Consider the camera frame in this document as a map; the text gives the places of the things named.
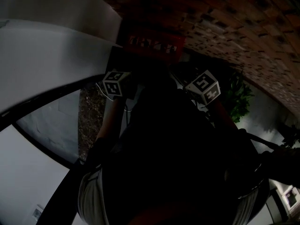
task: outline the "brick wall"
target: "brick wall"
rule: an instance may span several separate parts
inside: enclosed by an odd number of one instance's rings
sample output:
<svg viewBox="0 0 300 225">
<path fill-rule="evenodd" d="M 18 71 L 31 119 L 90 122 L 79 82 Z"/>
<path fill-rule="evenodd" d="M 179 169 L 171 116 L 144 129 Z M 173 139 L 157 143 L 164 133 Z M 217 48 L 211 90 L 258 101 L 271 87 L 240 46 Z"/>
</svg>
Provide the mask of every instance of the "brick wall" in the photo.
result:
<svg viewBox="0 0 300 225">
<path fill-rule="evenodd" d="M 300 0 L 105 0 L 136 23 L 187 36 L 300 118 Z"/>
</svg>

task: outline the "green plant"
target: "green plant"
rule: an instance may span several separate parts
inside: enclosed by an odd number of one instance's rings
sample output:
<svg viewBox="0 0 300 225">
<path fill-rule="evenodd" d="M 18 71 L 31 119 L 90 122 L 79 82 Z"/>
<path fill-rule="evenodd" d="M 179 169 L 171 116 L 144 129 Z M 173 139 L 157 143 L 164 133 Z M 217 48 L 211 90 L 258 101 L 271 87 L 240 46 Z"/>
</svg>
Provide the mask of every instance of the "green plant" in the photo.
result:
<svg viewBox="0 0 300 225">
<path fill-rule="evenodd" d="M 249 110 L 249 99 L 253 97 L 252 91 L 244 83 L 243 74 L 233 71 L 227 86 L 221 91 L 220 101 L 233 122 L 237 123 Z"/>
<path fill-rule="evenodd" d="M 297 129 L 295 125 L 287 128 L 289 128 L 288 135 L 284 138 L 284 140 L 282 140 L 283 144 L 281 146 L 285 148 L 292 148 L 297 140 L 300 142 L 300 130 Z"/>
</svg>

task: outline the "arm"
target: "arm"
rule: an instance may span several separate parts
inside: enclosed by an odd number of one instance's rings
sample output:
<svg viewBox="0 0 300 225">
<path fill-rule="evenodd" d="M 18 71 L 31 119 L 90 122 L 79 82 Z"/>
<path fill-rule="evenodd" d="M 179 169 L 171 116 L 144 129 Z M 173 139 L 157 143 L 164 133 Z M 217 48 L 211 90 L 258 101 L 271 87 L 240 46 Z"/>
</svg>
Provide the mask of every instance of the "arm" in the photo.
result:
<svg viewBox="0 0 300 225">
<path fill-rule="evenodd" d="M 213 100 L 209 105 L 208 109 L 210 111 L 210 115 L 214 121 L 216 128 L 222 129 L 233 129 L 237 130 L 235 123 L 229 117 L 225 108 L 222 106 L 221 102 L 218 98 Z"/>
<path fill-rule="evenodd" d="M 110 139 L 113 143 L 117 142 L 120 135 L 125 102 L 126 98 L 124 97 L 117 97 L 113 101 L 112 107 L 105 117 L 97 135 L 97 139 L 102 137 Z"/>
</svg>

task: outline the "white wall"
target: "white wall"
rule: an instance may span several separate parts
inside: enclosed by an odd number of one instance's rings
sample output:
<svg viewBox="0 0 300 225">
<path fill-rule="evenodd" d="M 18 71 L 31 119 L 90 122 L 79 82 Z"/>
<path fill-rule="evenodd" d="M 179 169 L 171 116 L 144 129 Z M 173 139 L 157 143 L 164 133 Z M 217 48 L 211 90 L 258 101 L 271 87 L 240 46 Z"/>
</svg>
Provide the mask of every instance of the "white wall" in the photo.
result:
<svg viewBox="0 0 300 225">
<path fill-rule="evenodd" d="M 270 225 L 273 224 L 271 214 L 267 205 L 248 223 L 248 225 Z"/>
<path fill-rule="evenodd" d="M 81 220 L 78 214 L 76 214 L 72 225 L 86 225 L 86 223 Z"/>
<path fill-rule="evenodd" d="M 0 0 L 0 18 L 55 24 L 112 42 L 121 23 L 103 0 Z"/>
<path fill-rule="evenodd" d="M 279 208 L 274 200 L 273 196 L 270 196 L 267 200 L 267 206 L 270 212 L 270 215 L 273 218 L 274 223 L 282 222 L 282 217 L 279 211 Z"/>
<path fill-rule="evenodd" d="M 266 141 L 281 145 L 283 136 L 276 129 L 278 121 L 285 122 L 289 116 L 292 116 L 295 120 L 297 119 L 285 107 L 275 102 L 268 95 L 252 85 L 249 86 L 254 95 L 249 101 L 250 112 L 242 117 L 236 126 L 238 129 L 244 128 L 248 133 L 254 134 Z M 252 143 L 258 153 L 273 151 L 259 142 L 252 141 Z"/>
<path fill-rule="evenodd" d="M 47 205 L 68 173 L 28 142 L 14 127 L 0 132 L 0 222 L 35 224 L 31 214 L 37 204 Z"/>
<path fill-rule="evenodd" d="M 113 45 L 60 26 L 10 20 L 0 29 L 0 113 L 50 89 L 104 74 Z"/>
</svg>

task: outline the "cable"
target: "cable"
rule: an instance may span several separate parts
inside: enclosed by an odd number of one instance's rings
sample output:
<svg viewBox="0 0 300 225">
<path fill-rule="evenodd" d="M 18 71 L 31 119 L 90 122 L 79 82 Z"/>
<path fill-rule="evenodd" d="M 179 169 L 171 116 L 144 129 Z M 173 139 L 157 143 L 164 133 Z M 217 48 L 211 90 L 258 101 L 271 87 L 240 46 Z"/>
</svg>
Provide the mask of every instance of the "cable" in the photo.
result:
<svg viewBox="0 0 300 225">
<path fill-rule="evenodd" d="M 126 107 L 126 126 L 128 126 L 128 107 L 126 104 L 125 107 Z"/>
<path fill-rule="evenodd" d="M 113 102 L 113 100 L 112 100 L 110 97 L 108 97 L 106 94 L 104 94 L 104 92 L 102 91 L 102 89 L 100 88 L 100 86 L 98 85 L 98 83 L 96 83 L 96 85 L 99 87 L 99 89 L 100 89 L 100 91 L 102 92 L 102 94 L 103 94 L 105 97 L 107 97 L 109 100 L 111 100 L 111 101 Z"/>
<path fill-rule="evenodd" d="M 102 91 L 102 89 L 100 88 L 100 86 L 98 85 L 98 83 L 96 83 L 96 85 L 97 85 L 97 87 L 99 87 L 99 89 L 100 89 L 100 91 L 101 91 L 101 93 L 105 96 L 105 97 L 107 97 L 109 100 L 111 100 L 112 102 L 113 102 L 113 100 L 109 97 L 109 96 L 107 96 L 103 91 Z M 126 111 L 126 112 L 131 112 L 132 111 L 132 109 L 131 110 L 129 110 L 128 111 L 128 107 L 127 107 L 127 105 L 125 104 L 125 106 L 126 106 L 126 109 L 124 109 L 124 111 Z"/>
</svg>

